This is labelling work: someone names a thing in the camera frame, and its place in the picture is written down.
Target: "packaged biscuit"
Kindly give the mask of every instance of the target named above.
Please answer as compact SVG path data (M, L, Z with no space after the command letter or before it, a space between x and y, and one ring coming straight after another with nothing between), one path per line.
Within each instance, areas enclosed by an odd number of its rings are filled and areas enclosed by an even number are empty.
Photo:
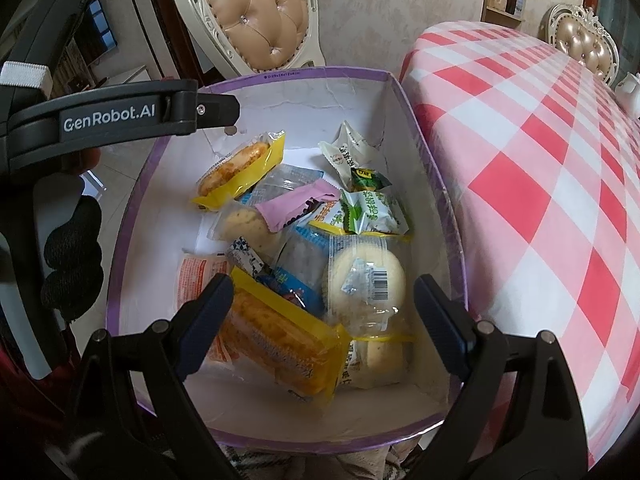
M220 331L225 344L303 400L331 400L351 340L344 328L328 326L237 267L231 278L234 302Z
M345 189L351 190L351 168L366 168L378 158L378 150L372 148L347 121L340 125L338 138L329 144L321 141L318 148L335 168Z
M347 207L346 228L357 235L405 235L409 224L398 200L385 191L342 192Z
M220 215L212 225L207 238L232 243L239 237L267 264L272 264L278 257L284 237L282 232L269 231L264 218L255 208L230 200L220 210Z
M308 225L322 229L332 235L345 235L347 221L347 208L341 200L322 204L308 221Z
M258 182L284 154L284 132L264 134L241 144L219 160L198 183L193 201L217 210Z
M329 235L295 226L264 283L285 300L323 319L322 278L329 261Z
M276 198L255 205L269 231L276 233L314 211L321 203L340 199L340 190L319 178L311 184L288 191Z
M380 191L391 182L382 173L363 168L351 168L352 191Z
M224 254L197 256L185 253L178 268L175 291L176 310L187 301L195 300L217 273L228 274L229 267ZM207 359L231 365L232 361L237 358L238 354L230 352L218 334L207 352Z

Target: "checkered tablecloth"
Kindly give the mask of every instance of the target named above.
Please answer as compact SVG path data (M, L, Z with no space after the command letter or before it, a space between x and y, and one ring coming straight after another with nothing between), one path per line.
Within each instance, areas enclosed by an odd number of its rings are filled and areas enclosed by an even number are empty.
M426 30L401 80L456 209L472 313L559 337L593 463L640 402L640 123L573 59L488 23Z

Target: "round bun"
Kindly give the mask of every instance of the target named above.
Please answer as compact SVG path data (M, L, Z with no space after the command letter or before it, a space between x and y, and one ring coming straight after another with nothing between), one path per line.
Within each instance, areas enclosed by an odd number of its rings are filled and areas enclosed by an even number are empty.
M366 291L347 294L342 286L353 268L354 261L360 258L386 270L386 300L369 301ZM341 322L352 336L370 335L386 325L386 320L398 312L404 302L406 278L398 258L389 250L375 244L361 243L343 249L332 261L324 281L324 300L330 315Z

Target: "plastic wrapper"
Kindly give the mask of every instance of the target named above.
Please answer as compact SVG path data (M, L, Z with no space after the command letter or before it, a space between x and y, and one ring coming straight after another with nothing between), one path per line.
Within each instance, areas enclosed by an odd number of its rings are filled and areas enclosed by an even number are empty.
M348 232L374 236L405 235L409 225L398 200L385 191L343 192Z
M351 341L338 384L376 388L403 382L413 347L410 342L380 339Z
M217 273L228 274L229 267L224 254L197 256L185 253L178 268L175 291L176 310L187 301L195 300ZM220 334L215 337L207 352L207 359L217 363L231 365L233 359L237 358L236 352L230 352L226 348Z
M378 150L369 146L347 121L340 125L338 138L334 142L329 144L321 141L318 148L338 172L340 181L348 190L353 188L351 168L367 168L378 158Z
M288 191L292 191L306 184L311 184L322 178L324 171L299 168L290 164L278 164L255 185L254 190L247 194L247 205L255 205L277 198Z
M233 265L244 270L244 272L259 282L261 278L271 273L269 266L262 261L260 256L258 256L242 237L231 242L231 246L225 251L225 256Z
M328 326L237 267L231 278L234 302L220 331L225 343L300 398L331 400L350 342L344 328Z
M332 235L322 292L328 322L341 323L354 339L406 333L406 277L386 238Z
M346 229L347 206L341 200L321 205L308 220L308 225L331 233L332 235L348 234Z
M266 283L285 300L322 319L322 279L329 261L329 236L306 226L292 229Z
M216 210L242 195L282 161L284 139L284 132L263 134L238 146L204 174L193 201Z
M391 186L382 173L364 168L351 168L351 183L353 191L380 191Z
M311 184L288 191L276 198L255 205L272 233L314 211L318 205L340 198L340 190L319 178Z
M212 225L207 237L229 243L242 237L267 264L273 263L284 243L283 233L270 232L255 207L243 205L236 200L230 200L222 207L218 220Z

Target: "chair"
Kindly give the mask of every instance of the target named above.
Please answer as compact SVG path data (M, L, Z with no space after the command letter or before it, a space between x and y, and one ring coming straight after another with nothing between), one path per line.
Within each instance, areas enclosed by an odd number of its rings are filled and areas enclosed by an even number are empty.
M546 24L546 42L573 57L607 85L618 75L616 43L591 7L556 5Z
M322 66L317 0L174 0L187 29L227 79Z

